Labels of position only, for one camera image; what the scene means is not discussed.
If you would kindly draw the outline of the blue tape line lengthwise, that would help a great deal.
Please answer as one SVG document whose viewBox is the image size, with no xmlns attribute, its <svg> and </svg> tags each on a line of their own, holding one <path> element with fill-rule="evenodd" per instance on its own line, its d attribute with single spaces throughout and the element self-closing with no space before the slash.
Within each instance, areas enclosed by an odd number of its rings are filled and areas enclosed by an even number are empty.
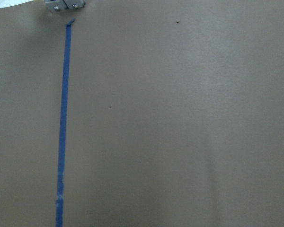
<svg viewBox="0 0 284 227">
<path fill-rule="evenodd" d="M 68 110 L 68 87 L 69 70 L 71 58 L 71 37 L 72 24 L 75 19 L 70 20 L 65 25 L 65 44 L 62 69 L 62 93 L 60 108 L 60 127 L 59 127 L 59 149 L 57 162 L 57 191 L 56 191 L 56 218 L 55 226 L 63 226 L 63 208 L 64 208 L 64 171 L 65 171 L 65 150 L 66 150 L 66 129 L 67 129 L 67 110 Z"/>
</svg>

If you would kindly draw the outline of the aluminium frame post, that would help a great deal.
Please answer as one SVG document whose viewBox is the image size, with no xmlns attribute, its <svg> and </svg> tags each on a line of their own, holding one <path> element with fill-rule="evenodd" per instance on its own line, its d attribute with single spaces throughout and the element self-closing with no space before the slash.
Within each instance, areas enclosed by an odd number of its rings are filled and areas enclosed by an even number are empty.
<svg viewBox="0 0 284 227">
<path fill-rule="evenodd" d="M 85 0 L 44 0 L 44 3 L 51 12 L 85 7 Z"/>
</svg>

